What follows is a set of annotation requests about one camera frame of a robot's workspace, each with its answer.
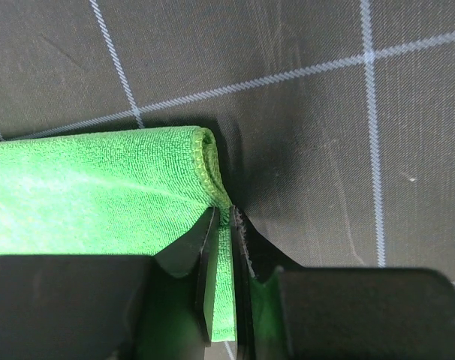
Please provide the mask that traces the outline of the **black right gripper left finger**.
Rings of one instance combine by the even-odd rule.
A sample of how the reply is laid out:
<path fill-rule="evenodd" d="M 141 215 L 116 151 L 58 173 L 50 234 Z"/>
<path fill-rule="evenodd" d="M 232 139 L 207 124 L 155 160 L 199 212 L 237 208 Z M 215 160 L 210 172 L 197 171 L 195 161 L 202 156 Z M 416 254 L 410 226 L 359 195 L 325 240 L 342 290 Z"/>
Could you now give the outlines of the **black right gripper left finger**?
<path fill-rule="evenodd" d="M 202 359 L 219 222 L 153 256 L 0 256 L 0 359 Z"/>

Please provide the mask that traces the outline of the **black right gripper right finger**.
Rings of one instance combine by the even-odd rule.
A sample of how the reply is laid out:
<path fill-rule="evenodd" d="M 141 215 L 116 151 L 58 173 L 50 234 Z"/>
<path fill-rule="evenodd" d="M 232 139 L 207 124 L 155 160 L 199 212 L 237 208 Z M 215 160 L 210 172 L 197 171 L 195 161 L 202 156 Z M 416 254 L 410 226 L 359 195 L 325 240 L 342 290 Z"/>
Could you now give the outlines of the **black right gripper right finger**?
<path fill-rule="evenodd" d="M 230 210 L 237 358 L 455 359 L 455 287 L 428 268 L 300 265 Z"/>

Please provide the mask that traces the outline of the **green microfiber towel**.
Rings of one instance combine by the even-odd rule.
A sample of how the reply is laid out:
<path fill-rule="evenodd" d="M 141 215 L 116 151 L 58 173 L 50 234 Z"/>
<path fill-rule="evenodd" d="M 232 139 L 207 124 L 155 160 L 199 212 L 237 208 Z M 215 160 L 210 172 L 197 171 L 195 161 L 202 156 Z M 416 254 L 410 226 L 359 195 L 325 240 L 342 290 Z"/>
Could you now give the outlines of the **green microfiber towel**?
<path fill-rule="evenodd" d="M 215 137 L 160 127 L 0 143 L 0 256 L 153 256 L 220 214 L 212 342 L 235 337 L 231 202 Z"/>

